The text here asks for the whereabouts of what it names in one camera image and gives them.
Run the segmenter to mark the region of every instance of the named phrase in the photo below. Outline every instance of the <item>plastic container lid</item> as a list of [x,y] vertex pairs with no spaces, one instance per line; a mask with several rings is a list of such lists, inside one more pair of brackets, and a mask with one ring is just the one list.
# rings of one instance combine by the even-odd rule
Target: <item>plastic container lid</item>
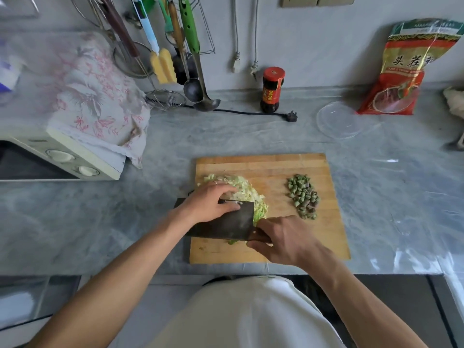
[[316,116],[319,130],[335,139],[348,139],[360,133],[365,121],[351,107],[334,101],[319,110]]

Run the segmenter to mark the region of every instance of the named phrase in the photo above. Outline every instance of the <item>microwave door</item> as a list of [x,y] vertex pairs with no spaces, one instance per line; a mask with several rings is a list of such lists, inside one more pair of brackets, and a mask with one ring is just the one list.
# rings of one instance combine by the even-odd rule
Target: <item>microwave door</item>
[[7,140],[0,140],[1,181],[78,180],[67,171]]

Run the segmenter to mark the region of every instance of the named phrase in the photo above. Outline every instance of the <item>person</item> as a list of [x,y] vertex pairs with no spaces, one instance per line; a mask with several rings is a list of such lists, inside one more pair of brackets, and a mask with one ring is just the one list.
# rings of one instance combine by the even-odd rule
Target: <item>person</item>
[[[94,276],[38,332],[28,348],[107,347],[137,305],[156,270],[196,223],[237,210],[218,204],[228,184],[209,182],[171,210]],[[272,246],[249,247],[270,262],[298,266],[323,289],[358,348],[426,345],[370,292],[296,216],[262,219]],[[204,286],[148,347],[343,347],[331,324],[293,284],[256,276]]]

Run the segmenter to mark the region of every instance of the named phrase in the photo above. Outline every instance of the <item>kitchen counter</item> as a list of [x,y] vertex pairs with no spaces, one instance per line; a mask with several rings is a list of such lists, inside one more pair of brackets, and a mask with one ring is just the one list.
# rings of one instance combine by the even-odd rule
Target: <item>kitchen counter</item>
[[[1,183],[0,275],[98,272],[193,188],[196,157],[324,152],[354,273],[444,272],[459,285],[464,153],[442,146],[458,137],[464,122],[449,114],[439,92],[424,91],[414,116],[364,116],[362,133],[334,140],[318,130],[316,113],[337,100],[321,92],[282,100],[279,111],[297,111],[296,123],[188,108],[154,111],[143,169],[128,164],[120,181]],[[221,108],[257,109],[240,101]],[[275,264],[189,265],[188,256],[183,239],[159,274],[301,272]]]

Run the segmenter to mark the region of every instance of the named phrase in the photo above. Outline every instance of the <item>bottle label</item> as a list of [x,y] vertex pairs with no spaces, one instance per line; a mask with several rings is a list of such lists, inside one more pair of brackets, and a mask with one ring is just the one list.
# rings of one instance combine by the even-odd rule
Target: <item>bottle label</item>
[[280,98],[280,83],[281,80],[279,79],[277,83],[277,89],[276,90],[270,90],[267,88],[263,88],[263,101],[266,104],[274,105],[279,102]]

